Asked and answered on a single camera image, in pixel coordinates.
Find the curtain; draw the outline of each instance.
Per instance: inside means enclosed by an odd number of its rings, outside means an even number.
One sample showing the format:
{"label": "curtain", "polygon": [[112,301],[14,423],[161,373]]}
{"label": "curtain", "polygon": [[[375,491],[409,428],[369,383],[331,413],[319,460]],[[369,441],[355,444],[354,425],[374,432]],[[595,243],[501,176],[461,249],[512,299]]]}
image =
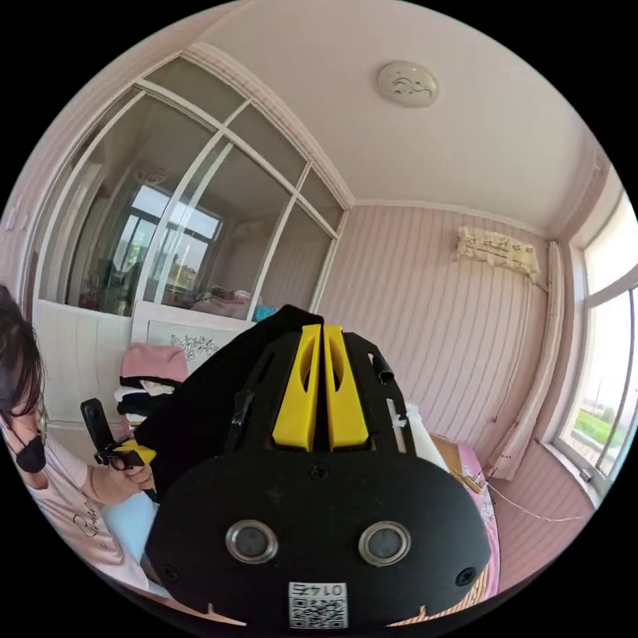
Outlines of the curtain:
{"label": "curtain", "polygon": [[489,463],[491,478],[512,480],[532,437],[540,408],[554,374],[563,325],[565,278],[562,254],[555,241],[548,250],[548,303],[545,333],[532,388],[516,421],[510,426]]}

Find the ceiling light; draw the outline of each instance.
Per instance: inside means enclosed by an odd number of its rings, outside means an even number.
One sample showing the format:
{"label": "ceiling light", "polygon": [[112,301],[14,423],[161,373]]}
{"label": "ceiling light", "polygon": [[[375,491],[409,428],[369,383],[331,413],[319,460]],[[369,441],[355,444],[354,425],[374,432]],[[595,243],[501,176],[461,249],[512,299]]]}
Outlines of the ceiling light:
{"label": "ceiling light", "polygon": [[432,74],[414,62],[392,62],[379,71],[381,95],[403,106],[430,106],[439,95],[439,85]]}

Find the black cloth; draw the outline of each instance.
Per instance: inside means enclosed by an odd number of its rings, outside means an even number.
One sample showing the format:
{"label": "black cloth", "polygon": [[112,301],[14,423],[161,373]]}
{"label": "black cloth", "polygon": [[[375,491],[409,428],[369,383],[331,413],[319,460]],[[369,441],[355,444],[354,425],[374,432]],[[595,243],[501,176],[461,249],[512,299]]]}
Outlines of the black cloth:
{"label": "black cloth", "polygon": [[120,385],[124,387],[138,387],[144,389],[142,385],[143,381],[153,381],[153,383],[159,383],[160,385],[169,385],[170,387],[179,387],[180,381],[173,381],[172,379],[164,379],[162,377],[120,377]]}
{"label": "black cloth", "polygon": [[118,403],[118,414],[139,414],[142,417],[148,417],[166,403],[169,397],[170,394],[152,397],[146,392],[126,394]]}
{"label": "black cloth", "polygon": [[294,306],[240,333],[176,388],[161,409],[135,430],[135,439],[156,452],[151,464],[159,500],[185,472],[222,453],[235,411],[235,394],[244,386],[264,348],[323,317]]}

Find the woman's hand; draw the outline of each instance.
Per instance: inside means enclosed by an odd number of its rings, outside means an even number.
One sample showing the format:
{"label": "woman's hand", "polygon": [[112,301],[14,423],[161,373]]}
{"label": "woman's hand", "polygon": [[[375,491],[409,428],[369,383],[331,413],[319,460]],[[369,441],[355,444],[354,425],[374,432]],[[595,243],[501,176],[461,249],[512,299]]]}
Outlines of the woman's hand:
{"label": "woman's hand", "polygon": [[117,505],[143,490],[155,489],[151,468],[148,466],[124,469],[122,461],[116,461],[120,469],[108,466],[89,466],[82,491],[102,505]]}
{"label": "woman's hand", "polygon": [[142,465],[125,470],[122,461],[117,460],[116,464],[118,464],[119,469],[108,467],[111,472],[111,480],[128,496],[133,496],[133,494],[143,490],[155,489],[153,474],[149,466]]}

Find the yellow plastic part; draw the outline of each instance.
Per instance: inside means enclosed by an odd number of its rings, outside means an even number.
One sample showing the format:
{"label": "yellow plastic part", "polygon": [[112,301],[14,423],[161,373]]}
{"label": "yellow plastic part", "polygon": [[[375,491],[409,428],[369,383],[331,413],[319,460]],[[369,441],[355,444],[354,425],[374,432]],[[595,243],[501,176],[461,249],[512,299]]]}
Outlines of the yellow plastic part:
{"label": "yellow plastic part", "polygon": [[[292,365],[288,387],[281,402],[272,438],[277,445],[310,452],[316,424],[319,394],[321,325],[304,326]],[[308,378],[308,389],[304,384]]]}
{"label": "yellow plastic part", "polygon": [[141,458],[143,464],[149,465],[155,458],[156,452],[150,448],[139,445],[135,439],[124,441],[119,447],[115,448],[116,452],[135,452]]}
{"label": "yellow plastic part", "polygon": [[[341,326],[324,326],[324,357],[330,451],[363,445],[368,440],[368,427]],[[335,375],[340,381],[338,389]]]}

